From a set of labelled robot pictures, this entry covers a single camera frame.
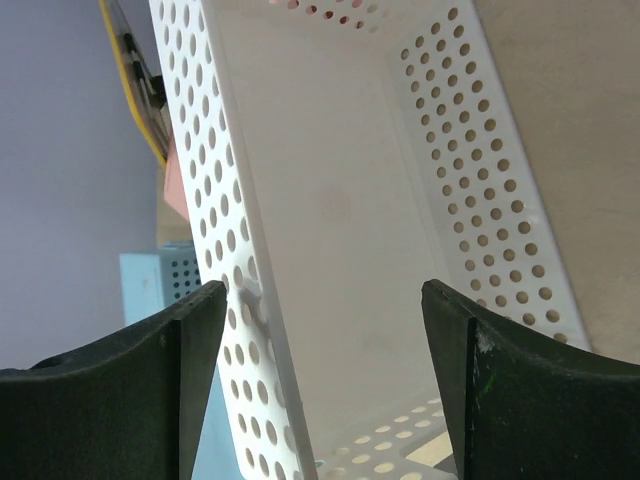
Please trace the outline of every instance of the basket hole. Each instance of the basket hole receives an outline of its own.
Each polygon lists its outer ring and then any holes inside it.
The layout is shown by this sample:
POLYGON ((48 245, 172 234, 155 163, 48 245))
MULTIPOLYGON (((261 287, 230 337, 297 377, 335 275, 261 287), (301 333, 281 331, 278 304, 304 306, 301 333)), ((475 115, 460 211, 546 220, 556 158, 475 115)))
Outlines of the basket hole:
POLYGON ((227 246, 232 252, 236 250, 236 235, 233 233, 233 230, 227 232, 227 246))
POLYGON ((245 218, 240 221, 240 234, 243 240, 249 241, 249 228, 247 227, 247 220, 245 218))
POLYGON ((524 305, 529 301, 529 295, 527 292, 518 292, 516 293, 516 300, 518 300, 518 303, 522 303, 524 305))
POLYGON ((226 157, 227 165, 233 167, 233 152, 231 151, 231 145, 227 145, 226 157))
POLYGON ((547 317, 547 320, 549 320, 551 323, 556 323, 560 321, 560 314, 555 310, 549 310, 546 313, 546 317, 547 317))
POLYGON ((500 170, 501 172, 506 172, 507 170, 509 170, 509 166, 509 160, 507 160, 506 158, 503 158, 498 162, 498 170, 500 170))
POLYGON ((264 405, 269 403, 269 392, 267 392, 267 387, 262 380, 258 381, 258 398, 264 405))
POLYGON ((267 437, 269 438, 271 445, 278 444, 278 435, 276 434, 276 429, 273 426, 273 423, 271 423, 268 420, 267 420, 267 437))
POLYGON ((249 465, 251 465, 251 467, 255 466, 255 461, 253 460, 253 454, 251 453, 251 450, 249 450, 248 448, 245 449, 245 455, 247 457, 247 462, 249 463, 249 465))
POLYGON ((538 290, 538 295, 540 295, 540 298, 543 300, 551 300, 553 292, 548 287, 542 287, 540 290, 538 290))
POLYGON ((229 325, 231 326, 231 328, 235 330, 238 325, 238 322, 236 319, 236 312, 234 312, 231 308, 227 312, 227 321, 229 322, 229 325))
POLYGON ((247 422, 244 420, 242 414, 238 414, 238 425, 240 425, 240 430, 243 433, 247 433, 247 422))
POLYGON ((200 65, 196 67, 196 84, 202 85, 202 67, 200 65))
POLYGON ((249 270, 249 275, 252 279, 258 280, 258 269, 256 268, 256 260, 253 256, 249 257, 249 261, 247 262, 247 269, 249 270))
POLYGON ((533 273, 533 276, 536 278, 542 278, 545 274, 544 267, 542 265, 534 265, 531 269, 531 273, 533 273))
POLYGON ((247 382, 246 380, 242 382, 242 390, 244 391, 244 396, 246 397, 247 401, 252 401, 253 391, 251 390, 251 385, 249 385, 249 382, 247 382))
POLYGON ((535 255, 538 253, 538 246, 535 243, 527 243, 524 247, 524 251, 527 252, 527 255, 535 255))
POLYGON ((507 192, 513 192, 516 189, 516 181, 515 180, 507 180, 504 182, 504 189, 507 192))
POLYGON ((238 180, 233 182, 233 199, 236 203, 242 203, 242 195, 240 194, 240 185, 238 184, 238 180))
POLYGON ((220 198, 220 211, 222 212, 222 215, 225 217, 229 215, 229 199, 224 194, 220 198))
POLYGON ((242 275, 242 269, 240 267, 235 267, 233 269, 233 281, 236 284, 236 287, 242 287, 244 283, 244 276, 242 275))
POLYGON ((240 365, 244 365, 244 352, 240 345, 236 345, 236 360, 238 360, 240 365))
POLYGON ((213 175, 216 178, 216 182, 220 183, 222 181, 222 164, 220 160, 216 160, 216 164, 213 167, 213 175))
POLYGON ((500 150, 502 150, 502 140, 500 140, 499 138, 493 140, 491 142, 491 150, 493 150, 494 152, 499 152, 500 150))
POLYGON ((514 213, 520 213, 524 210, 524 204, 520 200, 514 200, 511 202, 511 211, 514 213))
POLYGON ((518 231, 521 234, 526 235, 531 231, 531 224, 529 222, 520 222, 518 224, 518 231))

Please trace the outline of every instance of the yellow cable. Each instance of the yellow cable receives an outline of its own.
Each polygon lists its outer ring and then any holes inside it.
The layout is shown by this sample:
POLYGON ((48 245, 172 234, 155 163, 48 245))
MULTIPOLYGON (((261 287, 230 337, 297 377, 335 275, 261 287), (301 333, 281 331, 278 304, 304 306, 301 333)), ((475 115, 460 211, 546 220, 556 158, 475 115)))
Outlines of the yellow cable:
POLYGON ((122 88, 124 90, 124 95, 127 98, 127 103, 129 104, 129 110, 131 111, 131 115, 133 116, 138 129, 142 133, 142 136, 145 138, 153 154, 156 156, 156 160, 158 160, 158 164, 162 168, 166 168, 167 159, 164 158, 162 152, 158 148, 151 132, 147 128, 144 120, 140 116, 140 112, 138 111, 138 106, 133 98, 133 92, 131 91, 131 85, 129 85, 129 80, 127 77, 127 72, 125 71, 124 61, 122 59, 122 55, 120 54, 120 48, 118 46, 118 40, 116 38, 115 31, 113 30, 113 24, 111 23, 111 16, 109 15, 109 10, 107 8, 108 0, 100 0, 100 10, 102 10, 102 16, 104 17, 105 27, 107 28, 107 34, 109 35, 109 41, 111 42, 111 48, 113 49, 113 55, 116 59, 116 65, 118 66, 118 73, 120 74, 120 80, 122 82, 122 88))

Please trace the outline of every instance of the lavender wall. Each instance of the lavender wall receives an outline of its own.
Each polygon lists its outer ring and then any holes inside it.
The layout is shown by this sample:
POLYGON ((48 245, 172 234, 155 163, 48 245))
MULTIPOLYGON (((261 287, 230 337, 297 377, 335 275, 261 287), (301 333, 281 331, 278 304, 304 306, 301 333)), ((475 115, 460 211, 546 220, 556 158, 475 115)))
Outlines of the lavender wall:
MULTIPOLYGON (((121 3, 154 57, 147 3, 121 3)), ((3 2, 0 65, 0 368, 28 367, 124 325, 118 254, 155 245, 156 163, 97 0, 3 2)))

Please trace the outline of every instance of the white plastic basket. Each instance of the white plastic basket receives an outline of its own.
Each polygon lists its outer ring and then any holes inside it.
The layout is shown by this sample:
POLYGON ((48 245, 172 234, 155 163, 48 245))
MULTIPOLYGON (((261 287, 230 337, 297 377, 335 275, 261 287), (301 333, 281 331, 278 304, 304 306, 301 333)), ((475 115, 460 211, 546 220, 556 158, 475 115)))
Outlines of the white plastic basket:
POLYGON ((246 478, 439 475, 428 279, 589 348, 471 0, 150 3, 246 478))

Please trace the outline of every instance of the white wall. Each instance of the white wall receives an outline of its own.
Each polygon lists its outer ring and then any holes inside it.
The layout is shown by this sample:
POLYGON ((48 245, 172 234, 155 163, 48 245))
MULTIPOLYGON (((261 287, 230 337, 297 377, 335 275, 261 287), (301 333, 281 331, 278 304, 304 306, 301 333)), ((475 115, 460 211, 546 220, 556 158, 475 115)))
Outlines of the white wall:
MULTIPOLYGON (((148 4, 122 3, 155 57, 148 4)), ((118 254, 155 245, 155 179, 97 0, 3 2, 0 368, 123 326, 118 254)))

